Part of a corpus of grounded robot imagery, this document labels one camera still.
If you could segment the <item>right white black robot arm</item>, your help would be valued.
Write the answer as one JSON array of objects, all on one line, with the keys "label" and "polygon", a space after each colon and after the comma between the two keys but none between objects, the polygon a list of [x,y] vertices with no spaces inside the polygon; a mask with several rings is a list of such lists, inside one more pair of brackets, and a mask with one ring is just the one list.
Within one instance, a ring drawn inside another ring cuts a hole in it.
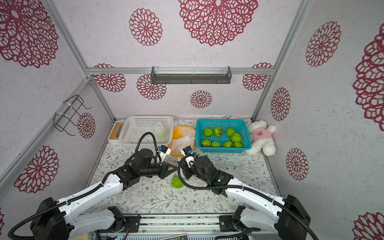
[{"label": "right white black robot arm", "polygon": [[292,195],[283,198],[252,188],[218,170],[207,156],[184,156],[177,172],[181,182],[190,189],[210,190],[251,206],[251,209],[239,208],[234,215],[235,221],[245,228],[271,231],[282,240],[305,240],[307,236],[318,239],[310,228],[311,217]]}]

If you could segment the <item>white foam net sleeve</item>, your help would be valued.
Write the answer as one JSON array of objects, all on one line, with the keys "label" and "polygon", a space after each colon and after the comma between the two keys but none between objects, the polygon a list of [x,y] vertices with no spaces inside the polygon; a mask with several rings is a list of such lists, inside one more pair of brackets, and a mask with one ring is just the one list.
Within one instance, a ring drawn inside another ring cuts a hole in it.
[{"label": "white foam net sleeve", "polygon": [[156,123],[155,135],[158,139],[164,139],[167,137],[167,130],[165,129],[163,123],[161,122]]}]

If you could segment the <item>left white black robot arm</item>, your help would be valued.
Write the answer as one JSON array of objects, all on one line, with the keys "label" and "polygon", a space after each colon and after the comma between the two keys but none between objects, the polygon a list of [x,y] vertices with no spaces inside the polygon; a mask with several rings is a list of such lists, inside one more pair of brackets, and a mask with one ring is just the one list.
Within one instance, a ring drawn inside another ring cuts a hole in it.
[{"label": "left white black robot arm", "polygon": [[16,224],[8,232],[11,240],[69,240],[84,233],[83,229],[93,230],[113,228],[119,231],[124,225],[124,216],[118,208],[109,207],[95,216],[87,215],[87,223],[82,225],[77,217],[85,210],[112,195],[118,195],[137,184],[142,177],[154,176],[164,179],[176,171],[176,167],[166,163],[165,158],[171,149],[154,143],[155,150],[140,149],[137,145],[132,156],[123,166],[106,173],[104,178],[71,196],[42,201],[37,212]]}]

